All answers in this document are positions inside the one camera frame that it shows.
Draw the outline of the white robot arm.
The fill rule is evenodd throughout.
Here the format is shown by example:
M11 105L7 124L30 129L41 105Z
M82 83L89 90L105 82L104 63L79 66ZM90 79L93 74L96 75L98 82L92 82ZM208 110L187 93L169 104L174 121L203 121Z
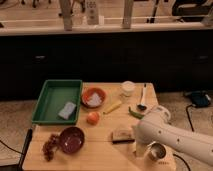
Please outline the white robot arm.
M171 113L164 106L153 106L133 126L136 142L150 144L157 141L213 166L213 136L172 126L170 119Z

